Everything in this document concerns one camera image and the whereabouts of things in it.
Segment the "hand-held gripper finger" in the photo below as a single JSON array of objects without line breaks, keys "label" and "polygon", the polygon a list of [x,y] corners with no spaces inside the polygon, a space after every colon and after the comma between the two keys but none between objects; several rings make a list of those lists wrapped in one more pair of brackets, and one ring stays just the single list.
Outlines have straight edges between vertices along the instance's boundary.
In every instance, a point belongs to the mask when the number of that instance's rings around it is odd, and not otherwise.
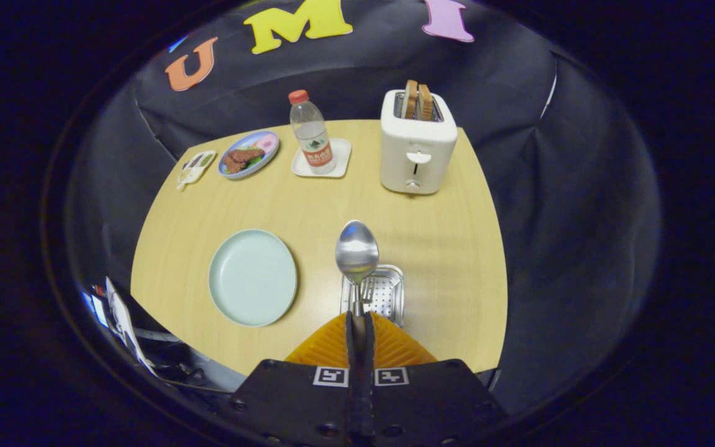
[{"label": "hand-held gripper finger", "polygon": [[507,418],[488,379],[436,360],[385,317],[361,317],[361,445],[471,446]]},{"label": "hand-held gripper finger", "polygon": [[345,367],[264,359],[230,398],[233,422],[264,445],[349,445],[354,325],[350,312],[336,322]]}]

